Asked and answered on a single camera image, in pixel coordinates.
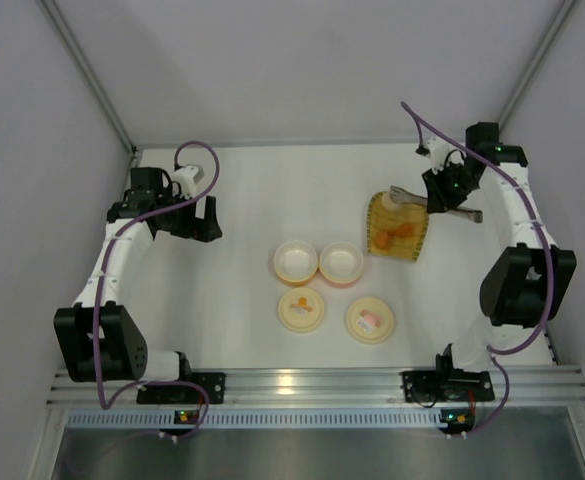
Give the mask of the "metal tongs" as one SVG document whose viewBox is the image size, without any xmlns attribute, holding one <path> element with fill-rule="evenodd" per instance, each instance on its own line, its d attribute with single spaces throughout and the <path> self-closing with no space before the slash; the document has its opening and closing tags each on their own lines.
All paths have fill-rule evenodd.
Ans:
<svg viewBox="0 0 585 480">
<path fill-rule="evenodd" d="M 426 197 L 412 194 L 409 191 L 396 186 L 390 187 L 389 198 L 396 204 L 414 204 L 423 207 L 427 207 L 428 204 L 428 199 Z M 481 210 L 458 207 L 445 210 L 445 213 L 460 218 L 466 218 L 477 224 L 483 223 L 483 212 Z"/>
</svg>

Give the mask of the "cream lid pink knob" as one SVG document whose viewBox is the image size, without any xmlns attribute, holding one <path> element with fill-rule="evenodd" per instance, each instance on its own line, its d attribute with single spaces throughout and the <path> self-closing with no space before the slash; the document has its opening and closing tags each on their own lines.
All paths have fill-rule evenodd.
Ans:
<svg viewBox="0 0 585 480">
<path fill-rule="evenodd" d="M 395 317 L 391 308 L 375 297 L 362 297 L 348 308 L 345 326 L 352 338 L 366 345 L 386 341 L 395 328 Z"/>
</svg>

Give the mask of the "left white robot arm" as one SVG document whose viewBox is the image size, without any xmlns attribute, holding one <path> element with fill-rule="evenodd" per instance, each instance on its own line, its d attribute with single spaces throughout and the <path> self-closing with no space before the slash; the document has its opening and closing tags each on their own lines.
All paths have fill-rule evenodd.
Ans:
<svg viewBox="0 0 585 480">
<path fill-rule="evenodd" d="M 158 232 L 208 243 L 221 237 L 216 199 L 196 215 L 198 165 L 172 173 L 158 167 L 131 171 L 131 185 L 107 212 L 103 247 L 73 305 L 57 310 L 53 325 L 70 378 L 77 383 L 174 381 L 190 377 L 184 353 L 151 349 L 125 304 Z"/>
</svg>

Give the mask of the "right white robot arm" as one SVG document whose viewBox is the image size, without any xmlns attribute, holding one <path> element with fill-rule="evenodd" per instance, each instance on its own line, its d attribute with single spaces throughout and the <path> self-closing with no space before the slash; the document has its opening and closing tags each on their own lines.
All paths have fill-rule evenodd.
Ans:
<svg viewBox="0 0 585 480">
<path fill-rule="evenodd" d="M 418 375 L 414 391 L 444 401 L 491 401 L 492 359 L 525 350 L 543 333 L 565 296 L 576 255 L 548 233 L 531 192 L 526 154 L 501 141 L 498 124 L 468 127 L 462 146 L 439 136 L 420 138 L 416 152 L 431 163 L 422 175 L 428 213 L 458 212 L 481 191 L 502 252 L 481 282 L 478 319 L 437 355 L 434 371 Z"/>
</svg>

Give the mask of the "white round bun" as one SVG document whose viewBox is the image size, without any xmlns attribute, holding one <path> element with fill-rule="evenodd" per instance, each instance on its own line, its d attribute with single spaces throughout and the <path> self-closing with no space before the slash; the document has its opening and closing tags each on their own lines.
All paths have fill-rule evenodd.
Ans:
<svg viewBox="0 0 585 480">
<path fill-rule="evenodd" d="M 386 191 L 381 196 L 381 205 L 387 211 L 399 211 L 402 207 L 401 203 L 395 202 L 390 195 L 389 191 Z"/>
</svg>

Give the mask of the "orange fried food chunk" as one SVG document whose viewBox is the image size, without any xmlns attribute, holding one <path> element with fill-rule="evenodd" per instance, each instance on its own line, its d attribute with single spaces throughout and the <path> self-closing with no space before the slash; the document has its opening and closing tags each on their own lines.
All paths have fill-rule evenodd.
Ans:
<svg viewBox="0 0 585 480">
<path fill-rule="evenodd" d="M 392 235 L 387 230 L 381 230 L 374 237 L 374 244 L 380 250 L 387 250 L 392 246 Z"/>
</svg>

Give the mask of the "orange fried food piece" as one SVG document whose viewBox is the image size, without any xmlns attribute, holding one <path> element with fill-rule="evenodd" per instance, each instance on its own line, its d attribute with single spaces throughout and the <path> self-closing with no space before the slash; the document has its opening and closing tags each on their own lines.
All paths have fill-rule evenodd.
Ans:
<svg viewBox="0 0 585 480">
<path fill-rule="evenodd" d="M 388 231 L 392 237 L 410 238 L 414 234 L 414 225 L 412 223 L 402 223 Z"/>
</svg>

